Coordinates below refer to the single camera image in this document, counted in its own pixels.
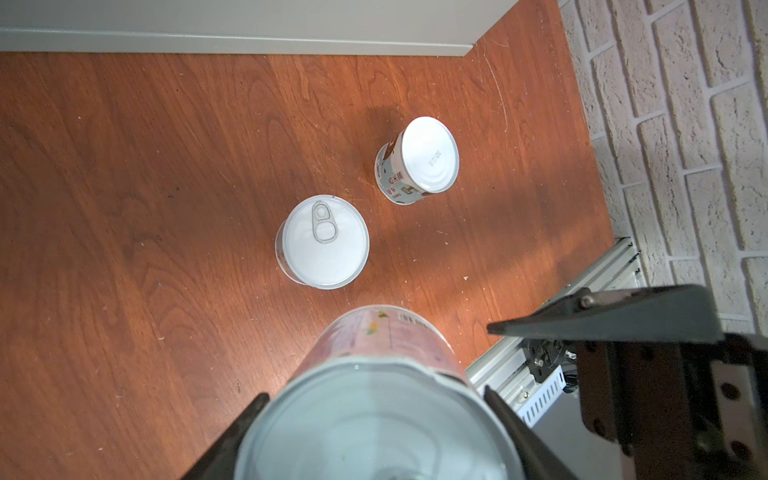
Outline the white can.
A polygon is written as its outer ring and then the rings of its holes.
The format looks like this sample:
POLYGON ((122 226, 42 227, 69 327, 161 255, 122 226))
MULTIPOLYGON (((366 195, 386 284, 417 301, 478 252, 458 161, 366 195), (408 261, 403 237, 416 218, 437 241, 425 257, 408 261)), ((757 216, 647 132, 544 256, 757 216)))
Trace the white can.
POLYGON ((281 224, 275 254, 292 281, 320 290, 342 288, 364 269, 370 235, 359 211, 333 195, 303 200, 281 224))
POLYGON ((450 130, 440 120, 422 116, 379 150, 374 174, 388 200, 412 205, 447 191, 459 167, 460 155, 450 130))
POLYGON ((520 479, 443 335, 392 305, 331 323, 248 429, 238 479, 520 479))

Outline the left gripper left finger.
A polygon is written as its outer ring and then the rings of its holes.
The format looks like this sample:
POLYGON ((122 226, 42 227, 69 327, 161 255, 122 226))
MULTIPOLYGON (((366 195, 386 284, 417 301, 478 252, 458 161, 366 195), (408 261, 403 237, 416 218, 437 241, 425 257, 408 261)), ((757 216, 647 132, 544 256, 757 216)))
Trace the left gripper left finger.
POLYGON ((248 428, 269 401, 267 392, 259 393, 181 480, 232 480, 239 446, 248 428))

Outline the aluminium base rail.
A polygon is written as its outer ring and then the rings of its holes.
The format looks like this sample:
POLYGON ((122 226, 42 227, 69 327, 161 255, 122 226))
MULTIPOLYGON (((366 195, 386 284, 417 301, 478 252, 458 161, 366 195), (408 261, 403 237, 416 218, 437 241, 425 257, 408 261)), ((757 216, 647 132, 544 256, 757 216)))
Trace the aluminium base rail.
MULTIPOLYGON (((548 302, 584 288, 605 291, 644 284, 635 241, 623 237, 548 302)), ((466 373, 478 392, 493 389, 532 428, 562 394, 576 389, 575 348, 559 340, 503 337, 466 373)))

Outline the grey metal cabinet box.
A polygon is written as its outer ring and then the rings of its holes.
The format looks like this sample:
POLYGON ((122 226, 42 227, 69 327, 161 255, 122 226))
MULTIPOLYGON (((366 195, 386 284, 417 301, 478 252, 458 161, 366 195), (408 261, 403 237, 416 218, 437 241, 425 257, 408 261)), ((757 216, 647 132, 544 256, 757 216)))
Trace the grey metal cabinet box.
POLYGON ((511 1, 11 0, 4 52, 464 56, 511 1))

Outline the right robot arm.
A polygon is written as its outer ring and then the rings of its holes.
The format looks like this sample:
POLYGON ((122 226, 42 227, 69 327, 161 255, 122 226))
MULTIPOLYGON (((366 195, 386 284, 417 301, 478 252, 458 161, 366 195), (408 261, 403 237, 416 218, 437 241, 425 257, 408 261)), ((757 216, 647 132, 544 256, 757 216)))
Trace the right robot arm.
POLYGON ((487 330, 574 349, 582 422, 633 478, 766 477, 767 340, 724 331, 707 288, 584 288, 487 330))

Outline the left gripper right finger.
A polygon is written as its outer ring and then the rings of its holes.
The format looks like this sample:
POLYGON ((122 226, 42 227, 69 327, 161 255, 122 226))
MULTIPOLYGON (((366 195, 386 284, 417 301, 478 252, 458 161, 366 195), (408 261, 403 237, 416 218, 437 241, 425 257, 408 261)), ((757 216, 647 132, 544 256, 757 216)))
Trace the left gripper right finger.
POLYGON ((573 472, 520 419, 496 391, 486 386, 483 398, 502 423, 516 447, 526 479, 577 479, 573 472))

